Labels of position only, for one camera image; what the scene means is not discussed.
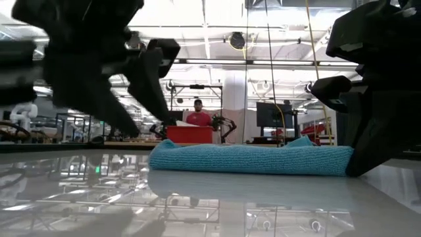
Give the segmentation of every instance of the cable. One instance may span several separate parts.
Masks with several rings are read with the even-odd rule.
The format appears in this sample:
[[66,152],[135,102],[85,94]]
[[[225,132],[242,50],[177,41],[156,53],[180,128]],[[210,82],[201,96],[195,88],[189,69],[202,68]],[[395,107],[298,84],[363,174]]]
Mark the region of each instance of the cable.
[[[309,29],[310,29],[310,38],[311,38],[311,49],[313,51],[313,59],[314,59],[314,66],[316,67],[316,77],[317,80],[320,79],[319,75],[318,75],[318,66],[317,66],[317,60],[316,60],[316,49],[314,48],[314,38],[313,38],[313,31],[311,28],[311,23],[310,23],[310,7],[309,7],[309,0],[305,0],[305,7],[307,10],[307,17],[309,19]],[[329,125],[329,120],[328,120],[328,113],[326,112],[326,106],[323,104],[323,114],[324,114],[324,120],[326,121],[326,130],[328,131],[328,135],[329,135],[329,144],[332,145],[332,133],[330,131],[330,125]]]
[[[286,134],[287,134],[287,130],[285,127],[285,117],[284,117],[284,113],[282,112],[282,110],[279,108],[279,106],[276,104],[276,94],[275,94],[275,79],[274,79],[274,64],[272,62],[272,46],[270,43],[270,27],[269,27],[269,14],[268,14],[268,3],[267,0],[264,0],[264,8],[266,9],[266,19],[268,21],[268,39],[269,39],[269,55],[270,55],[270,71],[272,73],[272,90],[274,92],[274,104],[276,106],[276,108],[279,110],[279,112],[281,113],[281,118],[282,118],[282,127],[284,129],[284,145],[286,145]],[[279,143],[278,143],[278,123],[275,123],[276,127],[276,131],[275,131],[275,135],[276,135],[276,147],[279,147]]]
[[[248,38],[249,38],[249,11],[247,10],[247,27],[246,27],[246,30],[245,30],[245,45],[244,45],[244,47],[243,47],[243,49],[239,49],[239,50],[241,50],[241,51],[243,51],[243,56],[244,56],[244,60],[246,60],[246,64],[245,64],[245,77],[244,77],[244,80],[245,80],[245,85],[247,85],[247,73],[248,73],[248,70],[247,70],[247,54],[248,54],[248,43],[249,43],[249,40],[248,40]],[[230,43],[230,41],[228,40],[228,44],[233,48],[233,49],[236,49],[236,48],[234,48],[232,45],[231,45],[231,43]],[[247,114],[247,106],[248,106],[248,95],[247,95],[247,93],[248,93],[248,91],[247,91],[247,87],[246,87],[246,89],[245,89],[245,91],[244,91],[244,118],[243,118],[243,137],[242,137],[242,139],[241,139],[241,143],[244,143],[244,135],[245,135],[245,115]]]

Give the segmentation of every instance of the folded towel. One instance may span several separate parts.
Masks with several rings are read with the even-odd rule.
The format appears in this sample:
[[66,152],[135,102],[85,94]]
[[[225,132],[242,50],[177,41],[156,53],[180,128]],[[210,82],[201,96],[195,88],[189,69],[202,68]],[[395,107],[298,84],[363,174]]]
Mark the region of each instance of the folded towel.
[[307,137],[283,148],[203,144],[180,147],[162,141],[151,152],[152,169],[249,174],[313,174],[345,176],[353,148],[316,147]]

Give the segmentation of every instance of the man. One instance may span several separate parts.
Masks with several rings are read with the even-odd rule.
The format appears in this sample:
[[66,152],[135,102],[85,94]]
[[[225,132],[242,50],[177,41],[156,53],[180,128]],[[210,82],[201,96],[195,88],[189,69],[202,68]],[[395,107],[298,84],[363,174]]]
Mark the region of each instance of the man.
[[211,116],[202,112],[202,101],[195,100],[195,112],[187,116],[186,122],[196,126],[212,126]]

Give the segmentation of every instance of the monitor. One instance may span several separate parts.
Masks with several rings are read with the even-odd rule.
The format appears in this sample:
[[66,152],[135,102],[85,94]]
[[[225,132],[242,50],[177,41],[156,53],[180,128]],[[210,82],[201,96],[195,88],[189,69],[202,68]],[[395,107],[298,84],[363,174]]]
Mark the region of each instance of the monitor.
[[257,126],[268,128],[293,128],[293,115],[291,105],[278,105],[282,110],[285,119],[285,126],[282,124],[281,113],[273,103],[256,103]]

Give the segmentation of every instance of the red container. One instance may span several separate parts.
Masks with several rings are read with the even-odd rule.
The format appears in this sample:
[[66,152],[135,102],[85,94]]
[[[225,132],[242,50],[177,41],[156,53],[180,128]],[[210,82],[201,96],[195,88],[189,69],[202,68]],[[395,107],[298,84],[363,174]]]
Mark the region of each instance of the red container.
[[210,126],[168,126],[166,136],[175,143],[211,144],[213,129]]

